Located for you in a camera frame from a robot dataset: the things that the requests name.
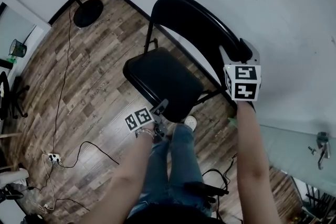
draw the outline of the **chair seat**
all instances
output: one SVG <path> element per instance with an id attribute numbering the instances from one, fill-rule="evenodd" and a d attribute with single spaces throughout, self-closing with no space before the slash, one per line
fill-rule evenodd
<path id="1" fill-rule="evenodd" d="M 167 99 L 163 115 L 171 122 L 187 117 L 203 92 L 202 83 L 165 48 L 128 60 L 123 74 L 153 106 Z"/>

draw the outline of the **wooden floor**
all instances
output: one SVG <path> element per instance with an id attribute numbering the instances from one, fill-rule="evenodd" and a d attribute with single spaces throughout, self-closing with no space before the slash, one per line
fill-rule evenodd
<path id="1" fill-rule="evenodd" d="M 91 141 L 116 161 L 121 162 L 124 152 L 135 140 L 128 134 L 124 116 L 135 108 L 147 104 L 122 74 L 125 61 L 143 51 L 148 21 L 123 0 L 102 0 L 104 11 L 99 20 L 85 29 L 72 24 L 69 69 L 60 102 L 55 135 L 55 152 L 64 165 L 76 160 L 79 145 Z M 71 8 L 71 18 L 77 4 Z M 22 77 L 30 90 L 23 101 L 28 118 L 5 123 L 4 133 L 23 132 L 21 137 L 6 138 L 3 147 L 9 160 L 18 160 L 29 171 L 29 183 L 41 187 L 46 173 L 41 160 L 43 153 L 52 151 L 57 102 L 67 64 L 69 10 L 53 25 L 48 36 L 29 61 Z M 162 33 L 153 36 L 161 47 L 167 48 L 188 67 L 206 89 L 214 86 L 205 78 Z M 201 170 L 217 168 L 222 172 L 230 165 L 237 150 L 237 132 L 229 125 L 228 117 L 235 111 L 218 95 L 196 107 L 198 119 L 195 131 L 196 152 Z M 168 123 L 169 130 L 173 124 Z M 100 200 L 117 165 L 94 146 L 85 144 L 74 168 L 54 169 L 51 182 L 55 198 L 71 198 L 89 209 Z M 298 208 L 299 199 L 288 176 L 271 168 L 271 184 L 281 218 L 288 217 Z M 240 223 L 242 218 L 236 180 L 236 163 L 228 173 L 230 194 L 223 197 L 221 215 L 228 224 Z M 205 176 L 205 182 L 220 186 L 216 174 Z M 50 183 L 38 191 L 25 191 L 20 201 L 27 212 L 44 215 L 50 223 L 75 222 L 86 210 L 71 201 L 58 201 L 54 211 L 42 212 L 38 205 L 52 207 Z"/>

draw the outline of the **fan base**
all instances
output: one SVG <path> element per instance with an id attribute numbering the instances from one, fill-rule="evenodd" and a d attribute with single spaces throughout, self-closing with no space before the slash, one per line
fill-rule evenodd
<path id="1" fill-rule="evenodd" d="M 103 9 L 102 1 L 87 0 L 76 10 L 73 22 L 79 28 L 87 27 L 99 18 Z"/>

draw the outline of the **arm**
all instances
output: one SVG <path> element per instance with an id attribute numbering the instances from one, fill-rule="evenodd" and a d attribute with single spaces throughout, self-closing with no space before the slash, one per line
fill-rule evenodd
<path id="1" fill-rule="evenodd" d="M 239 101 L 237 119 L 237 179 L 244 223 L 280 224 L 255 111 L 248 103 Z"/>
<path id="2" fill-rule="evenodd" d="M 140 133 L 113 174 L 110 189 L 80 224 L 122 224 L 137 203 L 145 179 L 153 139 Z"/>

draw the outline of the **cord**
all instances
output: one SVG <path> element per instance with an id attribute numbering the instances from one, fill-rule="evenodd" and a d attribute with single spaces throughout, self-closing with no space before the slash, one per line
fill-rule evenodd
<path id="1" fill-rule="evenodd" d="M 88 210 L 90 212 L 90 210 L 88 208 L 86 208 L 84 205 L 82 205 L 81 203 L 79 203 L 79 202 L 77 202 L 75 200 L 69 199 L 69 198 L 56 199 L 56 203 L 57 203 L 57 201 L 64 201 L 64 200 L 69 200 L 69 201 L 75 202 L 75 203 L 79 204 L 81 207 L 85 208 L 86 210 Z"/>
<path id="2" fill-rule="evenodd" d="M 77 159 L 76 159 L 76 161 L 75 161 L 75 164 L 74 165 L 72 165 L 72 166 L 64 166 L 63 164 L 61 164 L 60 162 L 57 162 L 58 163 L 58 165 L 59 166 L 61 166 L 61 167 L 63 167 L 63 168 L 74 168 L 74 166 L 77 164 L 77 162 L 78 162 L 78 158 L 79 158 L 79 153 L 80 153 L 80 149 L 82 148 L 82 146 L 83 146 L 83 144 L 84 143 L 89 143 L 89 144 L 91 144 L 91 145 L 93 145 L 93 146 L 95 146 L 100 152 L 102 152 L 102 153 L 104 153 L 106 156 L 108 156 L 112 161 L 114 161 L 116 164 L 118 164 L 119 165 L 119 163 L 117 162 L 117 161 L 115 161 L 114 159 L 112 159 L 107 153 L 105 153 L 104 151 L 102 151 L 97 145 L 95 145 L 95 144 L 93 144 L 93 143 L 91 143 L 91 142 L 89 142 L 89 141 L 84 141 L 83 143 L 81 143 L 81 145 L 79 146 L 79 151 L 78 151 L 78 154 L 77 154 Z"/>
<path id="3" fill-rule="evenodd" d="M 231 163 L 230 163 L 228 169 L 226 169 L 225 172 L 224 172 L 223 174 L 222 174 L 219 170 L 212 168 L 212 169 L 209 169 L 208 171 L 204 172 L 204 173 L 202 174 L 202 176 L 204 176 L 204 175 L 206 175 L 207 173 L 210 173 L 210 172 L 216 172 L 216 173 L 220 174 L 220 176 L 221 176 L 221 178 L 222 178 L 222 180 L 223 180 L 223 184 L 221 185 L 220 188 L 221 188 L 221 189 L 224 189 L 224 190 L 226 190 L 226 191 L 228 191 L 228 185 L 230 184 L 231 180 L 227 177 L 227 173 L 228 173 L 229 170 L 232 168 L 233 163 L 234 163 L 235 158 L 237 157 L 237 155 L 238 155 L 238 153 L 236 153 L 235 155 L 233 155 L 233 157 L 231 158 L 232 160 L 231 160 Z M 220 206 L 219 196 L 217 196 L 216 217 L 217 217 L 218 220 L 220 220 L 221 222 L 223 222 L 223 219 L 222 219 L 222 217 L 221 217 L 221 215 L 220 215 L 220 213 L 219 213 L 219 206 Z"/>
<path id="4" fill-rule="evenodd" d="M 49 208 L 49 207 L 47 207 L 47 206 L 45 206 L 45 208 L 48 209 L 48 210 L 55 210 L 56 201 L 55 201 L 54 186 L 53 186 L 52 183 L 51 183 L 50 175 L 48 175 L 47 168 L 46 168 L 46 164 L 45 164 L 45 162 L 44 162 L 43 156 L 47 156 L 47 157 L 48 157 L 48 155 L 46 155 L 46 154 L 42 154 L 41 157 L 42 157 L 42 162 L 43 162 L 44 170 L 46 171 L 47 177 L 48 177 L 49 182 L 50 182 L 50 185 L 51 185 L 51 189 L 52 189 L 52 199 L 54 200 L 53 208 Z"/>
<path id="5" fill-rule="evenodd" d="M 59 104 L 61 103 L 62 93 L 63 93 L 63 89 L 64 89 L 64 86 L 65 86 L 65 79 L 67 77 L 67 71 L 68 71 L 68 68 L 69 68 L 69 51 L 70 51 L 70 47 L 71 47 L 70 31 L 71 31 L 71 25 L 72 25 L 71 5 L 69 7 L 69 20 L 70 20 L 70 26 L 69 26 L 69 33 L 68 33 L 69 47 L 68 47 L 68 52 L 67 52 L 67 67 L 65 68 L 64 77 L 63 77 L 63 85 L 62 85 L 62 88 L 61 88 L 61 93 L 59 95 L 58 104 L 57 104 L 57 112 L 56 112 L 56 117 L 55 117 L 55 131 L 54 131 L 54 134 L 52 135 L 52 139 L 53 139 L 52 153 L 54 153 L 54 149 L 55 149 L 55 135 L 56 135 L 56 131 L 57 131 L 57 117 L 58 117 L 58 111 L 59 111 Z"/>
<path id="6" fill-rule="evenodd" d="M 54 149 L 55 149 L 55 135 L 56 135 L 56 132 L 57 132 L 57 118 L 58 118 L 59 106 L 60 106 L 60 102 L 61 102 L 61 98 L 62 98 L 63 89 L 64 89 L 64 86 L 65 86 L 65 81 L 66 81 L 67 71 L 68 71 L 68 68 L 69 68 L 69 52 L 70 52 L 70 47 L 71 47 L 70 32 L 71 32 L 71 25 L 72 25 L 72 20 L 71 20 L 71 6 L 69 7 L 69 21 L 70 21 L 70 26 L 69 26 L 69 32 L 68 32 L 69 47 L 68 47 L 68 51 L 67 51 L 67 66 L 66 66 L 66 69 L 65 69 L 65 72 L 64 72 L 63 85 L 62 85 L 62 88 L 61 88 L 61 93 L 60 93 L 60 96 L 59 96 L 59 99 L 58 99 L 58 104 L 57 104 L 57 112 L 56 112 L 56 117 L 55 117 L 55 130 L 54 130 L 54 133 L 53 133 L 53 135 L 52 135 L 52 139 L 53 139 L 53 149 L 52 149 L 52 152 L 53 152 L 53 153 L 54 153 Z M 39 188 L 37 188 L 37 187 L 28 187 L 28 188 L 26 188 L 26 189 L 24 189 L 24 190 L 22 190 L 22 191 L 38 189 L 38 190 L 39 190 L 39 193 L 41 193 L 42 190 L 47 186 L 47 184 L 48 184 L 48 180 L 49 180 L 49 182 L 50 182 L 50 184 L 51 184 L 51 189 L 52 189 L 52 198 L 53 198 L 53 200 L 54 200 L 54 206 L 53 206 L 53 208 L 45 207 L 46 209 L 48 209 L 48 210 L 55 210 L 55 209 L 56 209 L 56 203 L 57 203 L 57 201 L 59 201 L 59 200 L 70 200 L 70 201 L 72 201 L 72 202 L 75 202 L 75 203 L 79 204 L 81 207 L 85 208 L 86 210 L 90 211 L 88 208 L 86 208 L 86 207 L 85 207 L 84 205 L 82 205 L 81 203 L 79 203 L 79 202 L 77 202 L 77 201 L 75 201 L 75 200 L 69 199 L 69 198 L 65 198 L 65 199 L 56 199 L 56 200 L 55 200 L 54 187 L 53 187 L 53 185 L 52 185 L 52 183 L 51 183 L 51 180 L 50 180 L 51 174 L 52 174 L 52 172 L 53 172 L 53 170 L 54 170 L 54 163 L 53 163 L 52 166 L 51 166 L 50 174 L 48 174 L 48 172 L 47 172 L 47 168 L 46 168 L 46 166 L 45 166 L 45 162 L 44 162 L 44 159 L 43 159 L 43 156 L 44 156 L 44 155 L 47 156 L 47 157 L 49 157 L 49 156 L 46 155 L 46 154 L 42 154 L 42 156 L 41 156 L 41 157 L 42 157 L 43 166 L 44 166 L 44 169 L 45 169 L 46 174 L 47 174 L 47 179 L 46 179 L 46 183 L 45 183 L 45 185 L 44 185 L 41 189 L 39 189 Z M 38 207 L 39 207 L 40 210 L 44 211 L 44 208 L 43 208 L 42 206 L 38 205 Z"/>

